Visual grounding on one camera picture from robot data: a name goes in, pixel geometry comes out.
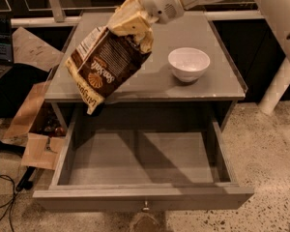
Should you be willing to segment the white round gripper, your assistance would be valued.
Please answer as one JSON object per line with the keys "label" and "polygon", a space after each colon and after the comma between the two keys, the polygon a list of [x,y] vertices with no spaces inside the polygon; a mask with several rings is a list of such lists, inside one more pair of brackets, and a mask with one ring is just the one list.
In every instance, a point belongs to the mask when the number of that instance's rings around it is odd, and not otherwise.
{"label": "white round gripper", "polygon": [[125,0],[106,27],[117,36],[137,35],[149,31],[155,22],[166,24],[181,17],[184,11],[181,0]]}

